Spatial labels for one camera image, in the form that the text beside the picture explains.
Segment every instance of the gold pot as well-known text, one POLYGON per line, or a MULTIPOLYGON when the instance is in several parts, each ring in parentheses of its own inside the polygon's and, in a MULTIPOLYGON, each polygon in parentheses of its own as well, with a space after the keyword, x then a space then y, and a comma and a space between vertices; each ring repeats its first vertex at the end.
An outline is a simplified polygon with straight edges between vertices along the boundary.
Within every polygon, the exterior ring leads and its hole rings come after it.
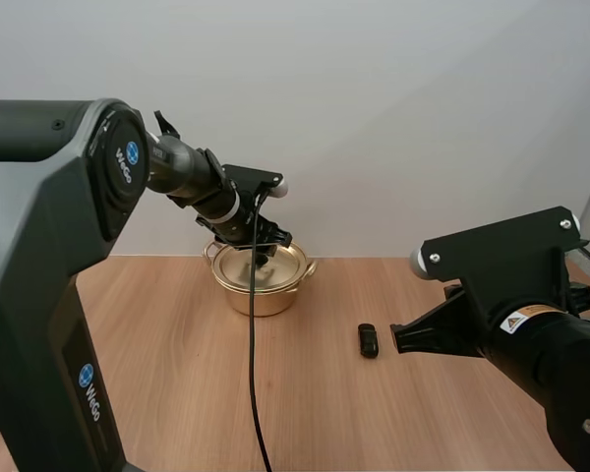
MULTIPOLYGON (((237 312, 249 315, 249 282, 251 249, 237 251, 210 241, 204 248, 204 259, 216 281, 225 289, 227 303, 237 312), (210 249, 218 248, 213 257, 210 249)), ((296 244, 277 247, 275 256, 256 270, 255 317, 270 317, 290 307, 299 287, 317 270, 317 261, 309 261, 296 244)))

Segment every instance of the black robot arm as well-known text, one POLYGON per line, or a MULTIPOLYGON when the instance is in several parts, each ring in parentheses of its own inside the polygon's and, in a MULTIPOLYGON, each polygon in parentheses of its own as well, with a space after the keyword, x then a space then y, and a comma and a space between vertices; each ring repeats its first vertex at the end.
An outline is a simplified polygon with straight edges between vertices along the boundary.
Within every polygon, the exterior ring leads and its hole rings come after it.
POLYGON ((569 281, 564 259, 587 244, 578 226, 559 206, 426 241, 414 272, 461 283, 391 331, 400 353, 485 357, 544 407, 566 462, 590 472, 590 287, 569 281))
MULTIPOLYGON (((288 191, 281 174, 223 165, 209 149, 193 149, 177 130, 155 112, 162 135, 147 134, 150 172, 147 186, 166 194, 177 206, 192 206, 197 223, 216 239, 235 248, 249 247, 253 211, 258 196, 283 197, 288 191)), ((261 253, 272 256, 275 245, 288 247, 291 235, 260 216, 257 241, 261 253)))
MULTIPOLYGON (((137 470, 76 278, 107 258, 147 184, 237 248, 257 202, 285 192, 281 174, 221 167, 159 121, 155 137, 120 100, 0 100, 0 432, 21 472, 137 470)), ((290 243, 261 223, 267 255, 290 243)))

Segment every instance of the warning label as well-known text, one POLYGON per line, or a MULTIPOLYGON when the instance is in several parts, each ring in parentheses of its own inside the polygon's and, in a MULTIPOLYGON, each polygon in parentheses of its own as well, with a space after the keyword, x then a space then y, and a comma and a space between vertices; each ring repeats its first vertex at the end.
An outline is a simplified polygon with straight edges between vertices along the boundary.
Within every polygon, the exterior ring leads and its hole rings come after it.
POLYGON ((527 320, 545 313, 563 312, 557 308, 550 307, 549 305, 529 305, 527 307, 519 308, 505 318, 501 323, 501 329, 509 334, 514 334, 527 320))
POLYGON ((503 331, 507 331, 509 334, 514 334, 516 330, 528 319, 528 317, 525 317, 521 313, 513 312, 502 321, 501 329, 503 331))

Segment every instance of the wooden table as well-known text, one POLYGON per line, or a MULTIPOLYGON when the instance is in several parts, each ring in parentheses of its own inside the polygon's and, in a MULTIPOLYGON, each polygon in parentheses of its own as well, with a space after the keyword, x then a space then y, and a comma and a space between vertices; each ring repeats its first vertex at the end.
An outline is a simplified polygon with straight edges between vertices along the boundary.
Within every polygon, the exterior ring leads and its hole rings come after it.
MULTIPOLYGON (((573 279, 589 282, 576 267, 573 279)), ((248 318, 197 258, 112 258, 79 286, 128 458, 147 471, 262 469, 248 318)), ((275 470, 568 470, 543 410, 487 361, 398 355, 388 325, 443 300, 402 259, 322 260, 288 312, 257 321, 275 470), (360 356, 372 323, 381 354, 360 356)), ((0 472, 14 465, 0 437, 0 472)))

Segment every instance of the pot handle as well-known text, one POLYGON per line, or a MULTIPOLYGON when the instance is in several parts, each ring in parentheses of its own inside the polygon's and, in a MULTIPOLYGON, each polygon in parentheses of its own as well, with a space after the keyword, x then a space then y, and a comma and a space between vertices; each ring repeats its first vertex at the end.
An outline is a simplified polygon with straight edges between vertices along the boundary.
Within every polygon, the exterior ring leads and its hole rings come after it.
POLYGON ((302 283, 304 283, 306 280, 311 278, 313 276, 313 274, 317 271, 318 265, 319 265, 319 263, 317 262, 317 260, 310 261, 308 263, 308 266, 306 267, 306 271, 304 272, 304 275, 302 275, 302 278, 300 279, 299 283, 296 286, 294 286, 293 288, 291 288, 290 290, 287 290, 286 293, 297 292, 297 290, 302 285, 302 283))
POLYGON ((317 271, 318 265, 319 265, 319 263, 317 260, 310 261, 308 263, 308 266, 306 267, 306 271, 304 272, 304 275, 302 275, 302 279, 299 281, 299 283, 297 285, 301 285, 306 280, 311 278, 315 274, 315 272, 317 271))
POLYGON ((208 266, 210 266, 210 267, 212 267, 212 258, 209 256, 209 250, 210 250, 212 247, 214 247, 214 248, 217 248, 217 249, 220 249, 220 248, 222 248, 222 247, 223 247, 223 245, 222 245, 222 244, 220 244, 220 243, 217 243, 216 241, 214 241, 214 240, 212 239, 212 240, 211 240, 210 242, 208 242, 208 243, 206 244, 206 246, 204 247, 203 256, 204 256, 204 259, 206 260, 206 264, 207 264, 208 266))

